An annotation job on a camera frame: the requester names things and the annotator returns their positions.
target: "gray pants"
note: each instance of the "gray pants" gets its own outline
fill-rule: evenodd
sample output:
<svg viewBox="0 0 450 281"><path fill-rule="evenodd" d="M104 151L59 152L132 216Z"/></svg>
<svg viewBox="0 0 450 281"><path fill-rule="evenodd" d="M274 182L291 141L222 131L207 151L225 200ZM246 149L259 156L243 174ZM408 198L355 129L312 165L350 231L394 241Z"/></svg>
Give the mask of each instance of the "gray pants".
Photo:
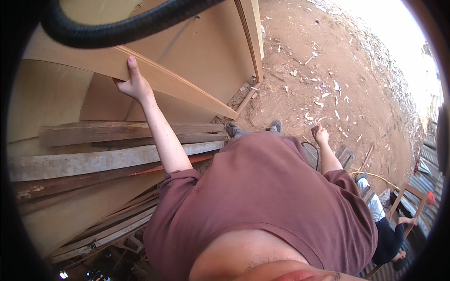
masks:
<svg viewBox="0 0 450 281"><path fill-rule="evenodd" d="M277 131L277 126L272 126L270 128L269 132L272 132L272 133L276 134L277 136L281 136L280 132ZM234 134L234 138L232 138L231 140L242 137L243 135L246 135L246 134L248 134L247 130L237 129L236 133Z"/></svg>

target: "man in black shirt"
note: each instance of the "man in black shirt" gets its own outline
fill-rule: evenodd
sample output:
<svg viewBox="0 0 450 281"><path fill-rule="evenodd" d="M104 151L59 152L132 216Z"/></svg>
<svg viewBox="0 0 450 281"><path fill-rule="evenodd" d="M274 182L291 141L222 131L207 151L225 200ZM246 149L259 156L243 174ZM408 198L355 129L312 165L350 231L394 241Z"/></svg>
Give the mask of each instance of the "man in black shirt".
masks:
<svg viewBox="0 0 450 281"><path fill-rule="evenodd" d="M369 182L367 181L367 174L360 174L355 178L356 184L363 191ZM375 224L378 229L378 246L372 260L375 264L381 265L393 262L394 270L401 270L406 263L406 252L399 251L403 241L405 240L405 223L417 225L419 220L417 218L399 217L395 232L389 226L386 214L381 205L380 199L374 194L372 200L369 202L369 209L372 212Z"/></svg>

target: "pants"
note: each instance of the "pants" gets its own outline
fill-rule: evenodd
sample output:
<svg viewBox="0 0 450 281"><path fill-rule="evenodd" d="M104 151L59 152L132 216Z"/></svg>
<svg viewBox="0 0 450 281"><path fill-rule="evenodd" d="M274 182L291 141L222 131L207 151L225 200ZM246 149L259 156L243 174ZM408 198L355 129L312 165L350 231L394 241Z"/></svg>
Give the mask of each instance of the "pants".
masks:
<svg viewBox="0 0 450 281"><path fill-rule="evenodd" d="M277 136L281 136L280 132L277 131L277 126L272 126L269 131L276 134ZM232 138L232 140L242 137L243 135L246 135L246 134L248 134L247 130L236 129L236 134L234 134L234 138Z"/></svg>
<svg viewBox="0 0 450 281"><path fill-rule="evenodd" d="M362 192L367 186L370 186L369 182L365 178L361 178L356 184L360 188L360 192ZM381 205L378 195L373 195L368 206L376 223L386 217L386 214L383 211L383 205Z"/></svg>

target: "brown soil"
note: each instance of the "brown soil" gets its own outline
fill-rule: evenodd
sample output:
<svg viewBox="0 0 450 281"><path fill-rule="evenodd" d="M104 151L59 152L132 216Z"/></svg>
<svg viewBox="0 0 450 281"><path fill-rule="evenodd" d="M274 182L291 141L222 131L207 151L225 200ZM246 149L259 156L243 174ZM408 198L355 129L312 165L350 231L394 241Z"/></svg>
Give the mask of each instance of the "brown soil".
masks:
<svg viewBox="0 0 450 281"><path fill-rule="evenodd" d="M304 136L314 144L311 128L320 123L328 130L331 149L336 151L343 144L352 149L356 156L352 166L355 169L362 165L370 146L374 145L367 171L400 186L412 172L414 154L405 118L391 90L384 87L376 68L371 70L369 56L352 27L336 22L311 3L301 2L301 8L288 3L268 0L259 3L261 24L266 30L264 83L235 123L242 129L255 131L266 128L273 119L280 119L283 135L301 140ZM305 65L311 52L319 55ZM296 77L290 74L294 70L297 70ZM342 95L334 90L334 80L339 83ZM321 98L326 91L331 94ZM230 106L237 108L247 92L237 93ZM315 100L325 106L321 108ZM306 113L314 121L306 120ZM216 121L226 124L229 120ZM377 178L369 178L369 182L378 194L388 188L388 184Z"/></svg>

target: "lumber stack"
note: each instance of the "lumber stack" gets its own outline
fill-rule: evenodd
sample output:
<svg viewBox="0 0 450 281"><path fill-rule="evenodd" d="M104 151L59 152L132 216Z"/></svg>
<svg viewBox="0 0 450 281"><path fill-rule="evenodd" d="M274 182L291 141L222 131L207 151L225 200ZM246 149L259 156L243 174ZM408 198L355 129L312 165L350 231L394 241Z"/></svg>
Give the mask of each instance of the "lumber stack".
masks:
<svg viewBox="0 0 450 281"><path fill-rule="evenodd" d="M224 146L223 124L171 124L191 162ZM43 147L90 146L88 152L9 158L18 209L41 257L81 259L115 244L136 253L165 179L143 122L43 126Z"/></svg>

